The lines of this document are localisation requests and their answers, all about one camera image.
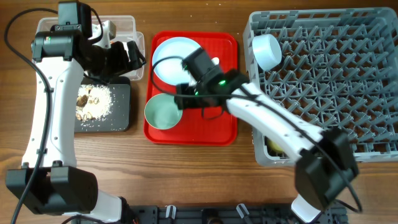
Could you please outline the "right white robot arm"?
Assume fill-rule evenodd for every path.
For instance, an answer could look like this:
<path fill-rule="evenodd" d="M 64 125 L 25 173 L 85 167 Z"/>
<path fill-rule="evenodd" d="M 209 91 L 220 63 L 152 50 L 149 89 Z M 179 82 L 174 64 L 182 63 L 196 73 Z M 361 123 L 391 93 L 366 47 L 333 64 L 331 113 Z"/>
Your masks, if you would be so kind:
<path fill-rule="evenodd" d="M 187 71 L 195 84 L 178 84 L 175 102 L 188 108 L 222 107 L 279 146 L 295 164 L 293 213 L 305 223 L 314 222 L 348 189 L 362 211 L 351 185 L 359 174 L 348 134 L 310 124 L 269 98 L 236 69 L 222 71 L 202 48 L 178 57 L 178 67 Z"/>

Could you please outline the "light blue plate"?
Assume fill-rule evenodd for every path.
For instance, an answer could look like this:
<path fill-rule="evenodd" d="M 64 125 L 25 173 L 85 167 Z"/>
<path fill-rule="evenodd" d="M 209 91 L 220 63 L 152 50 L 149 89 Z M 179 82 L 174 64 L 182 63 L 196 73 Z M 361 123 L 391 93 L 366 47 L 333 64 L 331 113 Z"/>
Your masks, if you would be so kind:
<path fill-rule="evenodd" d="M 152 56 L 154 65 L 160 59 L 178 56 L 185 58 L 201 46 L 192 39 L 186 37 L 173 37 L 162 42 Z M 178 85 L 181 83 L 190 83 L 190 74 L 183 69 L 182 60 L 179 58 L 170 58 L 160 62 L 154 69 L 155 74 L 160 80 L 169 85 Z"/>

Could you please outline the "green bowl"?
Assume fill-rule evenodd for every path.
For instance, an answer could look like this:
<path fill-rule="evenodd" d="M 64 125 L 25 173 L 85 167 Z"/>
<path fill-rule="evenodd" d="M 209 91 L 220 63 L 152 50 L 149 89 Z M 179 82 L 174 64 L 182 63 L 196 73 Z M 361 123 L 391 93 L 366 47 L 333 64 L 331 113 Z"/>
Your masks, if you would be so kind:
<path fill-rule="evenodd" d="M 183 115 L 174 97 L 165 93 L 153 96 L 144 108 L 146 121 L 155 129 L 166 130 L 176 126 Z"/>

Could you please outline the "white plastic spoon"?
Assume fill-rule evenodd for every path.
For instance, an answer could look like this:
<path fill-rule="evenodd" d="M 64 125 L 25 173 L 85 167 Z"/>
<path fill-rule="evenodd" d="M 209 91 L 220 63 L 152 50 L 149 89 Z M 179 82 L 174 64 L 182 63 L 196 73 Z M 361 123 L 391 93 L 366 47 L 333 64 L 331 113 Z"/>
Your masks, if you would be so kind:
<path fill-rule="evenodd" d="M 215 65 L 218 65 L 219 64 L 219 62 L 220 62 L 220 60 L 219 60 L 219 58 L 218 57 L 214 57 L 214 58 L 212 58 L 211 59 L 211 61 L 215 64 Z"/>

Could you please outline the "yellow plastic cup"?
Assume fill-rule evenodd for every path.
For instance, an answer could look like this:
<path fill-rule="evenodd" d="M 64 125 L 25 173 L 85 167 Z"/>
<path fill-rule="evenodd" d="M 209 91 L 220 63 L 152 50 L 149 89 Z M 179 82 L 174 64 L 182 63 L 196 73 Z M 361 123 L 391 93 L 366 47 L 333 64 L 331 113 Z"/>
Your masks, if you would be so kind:
<path fill-rule="evenodd" d="M 284 150 L 278 144 L 276 144 L 274 141 L 271 141 L 270 139 L 267 139 L 266 144 L 267 144 L 267 147 L 270 150 L 274 151 L 275 153 L 283 153 L 284 152 Z"/>

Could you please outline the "rice and food scraps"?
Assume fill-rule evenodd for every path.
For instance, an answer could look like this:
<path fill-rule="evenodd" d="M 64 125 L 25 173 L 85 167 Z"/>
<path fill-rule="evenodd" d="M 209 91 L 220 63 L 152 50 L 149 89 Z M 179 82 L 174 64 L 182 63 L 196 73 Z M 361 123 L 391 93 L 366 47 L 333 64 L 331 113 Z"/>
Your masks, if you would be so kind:
<path fill-rule="evenodd" d="M 111 114 L 113 97 L 108 86 L 81 85 L 76 99 L 77 120 L 86 122 L 102 120 Z"/>

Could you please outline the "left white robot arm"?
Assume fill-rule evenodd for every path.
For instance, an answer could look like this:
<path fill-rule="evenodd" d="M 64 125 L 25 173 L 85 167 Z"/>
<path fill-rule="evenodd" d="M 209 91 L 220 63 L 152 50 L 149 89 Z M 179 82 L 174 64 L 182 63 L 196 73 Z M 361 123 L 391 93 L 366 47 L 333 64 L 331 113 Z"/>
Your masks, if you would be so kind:
<path fill-rule="evenodd" d="M 93 35 L 98 13 L 80 1 L 62 1 L 58 22 L 38 32 L 27 59 L 37 75 L 34 118 L 21 167 L 6 174 L 6 187 L 19 207 L 36 215 L 65 215 L 95 223 L 136 223 L 123 197 L 98 188 L 94 174 L 76 166 L 75 107 L 84 78 L 107 83 L 140 69 L 145 57 L 136 43 L 116 42 L 102 27 Z"/>

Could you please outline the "light blue bowl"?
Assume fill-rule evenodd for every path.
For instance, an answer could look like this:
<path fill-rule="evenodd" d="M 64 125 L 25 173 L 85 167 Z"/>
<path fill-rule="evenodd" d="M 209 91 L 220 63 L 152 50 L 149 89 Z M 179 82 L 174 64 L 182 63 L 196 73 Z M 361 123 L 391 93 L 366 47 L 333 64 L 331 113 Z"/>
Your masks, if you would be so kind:
<path fill-rule="evenodd" d="M 279 42 L 271 34 L 255 36 L 252 49 L 257 64 L 264 71 L 269 71 L 281 63 L 282 51 Z"/>

